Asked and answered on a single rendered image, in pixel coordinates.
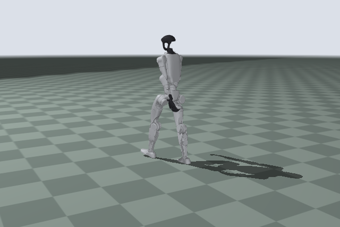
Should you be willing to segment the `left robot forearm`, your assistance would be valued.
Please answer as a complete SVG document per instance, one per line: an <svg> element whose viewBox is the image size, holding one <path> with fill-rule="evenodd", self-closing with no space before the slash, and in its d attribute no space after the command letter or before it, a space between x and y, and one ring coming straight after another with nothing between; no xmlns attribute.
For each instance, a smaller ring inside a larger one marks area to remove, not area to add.
<svg viewBox="0 0 340 227"><path fill-rule="evenodd" d="M165 97L166 97L166 99L169 99L168 95L171 94L171 90L170 90L170 87L169 87L169 82L167 82L165 76L163 76L163 75L161 75L159 79L160 79L160 81L162 83L162 86L164 87Z"/></svg>

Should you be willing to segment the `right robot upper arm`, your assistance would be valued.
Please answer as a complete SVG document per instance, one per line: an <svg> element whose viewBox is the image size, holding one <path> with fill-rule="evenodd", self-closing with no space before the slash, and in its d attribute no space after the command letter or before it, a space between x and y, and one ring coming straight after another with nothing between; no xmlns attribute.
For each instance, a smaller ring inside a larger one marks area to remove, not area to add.
<svg viewBox="0 0 340 227"><path fill-rule="evenodd" d="M181 64L181 69L182 69L182 60L183 60L183 56L182 55L179 55L180 56L180 64ZM181 76L181 75L180 75Z"/></svg>

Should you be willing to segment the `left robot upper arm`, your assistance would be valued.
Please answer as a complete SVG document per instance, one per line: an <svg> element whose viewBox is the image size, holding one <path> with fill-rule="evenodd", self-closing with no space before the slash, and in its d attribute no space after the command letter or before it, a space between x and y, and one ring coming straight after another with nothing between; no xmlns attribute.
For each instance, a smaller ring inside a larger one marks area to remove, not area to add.
<svg viewBox="0 0 340 227"><path fill-rule="evenodd" d="M160 56L157 58L157 63L159 65L160 72L163 76L165 76L166 80L168 79L167 70L166 70L166 55Z"/></svg>

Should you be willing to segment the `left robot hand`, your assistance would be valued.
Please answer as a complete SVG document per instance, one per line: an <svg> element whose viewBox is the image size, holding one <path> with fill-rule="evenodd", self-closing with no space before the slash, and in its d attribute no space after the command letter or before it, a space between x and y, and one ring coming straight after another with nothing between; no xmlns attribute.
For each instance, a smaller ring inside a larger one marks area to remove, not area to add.
<svg viewBox="0 0 340 227"><path fill-rule="evenodd" d="M172 101L172 99L173 99L173 98L172 98L172 95L169 94L168 96L169 96L169 99L167 99L167 101L168 101L168 104L169 104L170 109L171 109L173 112L178 112L180 109L177 109L177 108L176 108L174 102Z"/></svg>

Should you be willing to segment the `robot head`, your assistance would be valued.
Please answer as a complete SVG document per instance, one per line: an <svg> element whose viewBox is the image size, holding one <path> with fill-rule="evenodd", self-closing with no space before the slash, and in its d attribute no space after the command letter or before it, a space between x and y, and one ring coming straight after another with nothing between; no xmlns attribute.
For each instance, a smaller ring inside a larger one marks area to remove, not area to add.
<svg viewBox="0 0 340 227"><path fill-rule="evenodd" d="M169 47L172 41L176 41L175 38L174 38L173 36L171 36L171 35L166 35L166 36L164 36L164 37L161 39L161 41L162 41L162 43L163 43L163 49L164 49L165 51L167 51L168 54L176 54L175 52L173 52L173 49ZM165 43L168 43L167 48L165 48Z"/></svg>

